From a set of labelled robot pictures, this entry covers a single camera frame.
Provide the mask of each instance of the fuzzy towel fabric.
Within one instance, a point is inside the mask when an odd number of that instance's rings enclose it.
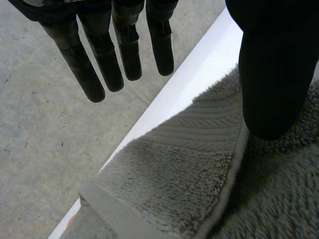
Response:
[[[314,82],[289,132],[274,141],[251,137],[233,70],[83,186],[82,208],[62,238],[316,236],[318,106]]]

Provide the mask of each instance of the black glove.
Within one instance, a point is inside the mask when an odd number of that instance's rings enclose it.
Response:
[[[65,3],[49,0],[9,0],[32,21],[38,21],[55,41],[86,96],[93,102],[105,97],[104,89],[83,48],[78,34],[79,16],[103,78],[111,92],[124,86],[114,45],[110,38],[111,14],[126,76],[138,80],[142,76],[138,33],[135,24],[144,0],[80,0]],[[163,76],[174,71],[171,49],[171,18],[178,0],[147,0],[147,21],[154,56]]]
[[[275,139],[301,110],[319,60],[318,0],[226,0],[244,31],[239,73],[248,129]]]

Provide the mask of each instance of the ribbed fabric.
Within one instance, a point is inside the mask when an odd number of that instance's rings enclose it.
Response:
[[[120,239],[318,238],[318,105],[314,82],[285,135],[249,137],[235,69],[83,186],[96,215],[63,238],[93,232],[95,217]]]

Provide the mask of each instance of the gray floor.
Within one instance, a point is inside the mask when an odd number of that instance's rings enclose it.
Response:
[[[169,77],[157,73],[143,12],[143,77],[91,103],[44,30],[8,1],[0,5],[0,238],[45,239]],[[224,7],[180,1],[171,20],[176,69]]]

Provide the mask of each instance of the white surface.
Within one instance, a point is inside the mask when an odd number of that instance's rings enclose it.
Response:
[[[238,62],[241,38],[241,29],[225,9],[101,169],[128,142],[184,110],[192,99],[229,73]],[[48,239],[59,239],[79,209],[78,199]]]

